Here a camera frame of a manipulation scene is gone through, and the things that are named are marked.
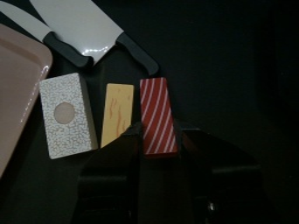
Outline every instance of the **dark background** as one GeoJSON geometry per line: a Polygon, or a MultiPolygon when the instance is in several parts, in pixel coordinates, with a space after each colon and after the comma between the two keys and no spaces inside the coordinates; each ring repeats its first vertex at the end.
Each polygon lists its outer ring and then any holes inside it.
{"type": "MultiPolygon", "coordinates": [[[[38,15],[29,1],[6,1],[38,15]]],[[[297,7],[294,1],[94,1],[160,64],[174,118],[234,144],[260,163],[284,224],[299,223],[297,7]]],[[[30,37],[1,13],[0,22],[30,37]]],[[[78,72],[100,138],[105,85],[146,78],[114,48],[81,72],[56,53],[49,77],[78,72]]],[[[138,102],[134,102],[138,121],[138,102]]],[[[49,159],[40,98],[0,181],[0,223],[69,223],[77,176],[93,152],[49,159]]],[[[138,223],[192,223],[180,166],[141,160],[138,223]]]]}

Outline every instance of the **knife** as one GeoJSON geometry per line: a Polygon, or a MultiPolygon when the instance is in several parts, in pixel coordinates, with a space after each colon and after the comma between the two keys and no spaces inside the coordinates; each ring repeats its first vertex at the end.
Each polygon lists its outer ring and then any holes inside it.
{"type": "Polygon", "coordinates": [[[89,68],[93,66],[92,57],[82,56],[70,45],[61,42],[52,29],[24,10],[0,1],[0,11],[76,67],[89,68]]]}
{"type": "Polygon", "coordinates": [[[30,0],[30,3],[60,39],[82,55],[90,56],[94,63],[114,45],[120,45],[148,74],[157,73],[154,60],[90,0],[30,0]]]}

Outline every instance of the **white speckled block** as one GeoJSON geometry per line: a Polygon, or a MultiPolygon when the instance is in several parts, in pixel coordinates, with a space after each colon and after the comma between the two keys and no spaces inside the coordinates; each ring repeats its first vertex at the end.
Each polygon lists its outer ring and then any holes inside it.
{"type": "Polygon", "coordinates": [[[40,82],[41,109],[50,158],[98,147],[85,81],[70,73],[40,82]]]}

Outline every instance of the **black knife handle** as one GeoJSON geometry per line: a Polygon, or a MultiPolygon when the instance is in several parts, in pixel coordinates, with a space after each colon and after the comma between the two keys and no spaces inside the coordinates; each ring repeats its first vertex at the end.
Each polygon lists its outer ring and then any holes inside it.
{"type": "Polygon", "coordinates": [[[116,43],[129,51],[133,59],[144,66],[148,75],[154,76],[158,71],[157,63],[124,32],[118,35],[116,43]]]}
{"type": "Polygon", "coordinates": [[[57,52],[77,68],[88,69],[93,66],[92,57],[82,56],[70,45],[61,42],[56,38],[54,33],[52,31],[45,35],[42,43],[54,52],[57,52]]]}

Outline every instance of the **cleaver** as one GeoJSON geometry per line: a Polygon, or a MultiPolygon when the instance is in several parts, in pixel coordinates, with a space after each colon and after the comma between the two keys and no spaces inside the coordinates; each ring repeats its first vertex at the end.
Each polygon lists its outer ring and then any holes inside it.
{"type": "Polygon", "coordinates": [[[90,56],[94,64],[109,49],[120,45],[148,74],[156,75],[157,63],[90,0],[30,0],[30,3],[58,38],[74,46],[81,55],[90,56]]]}

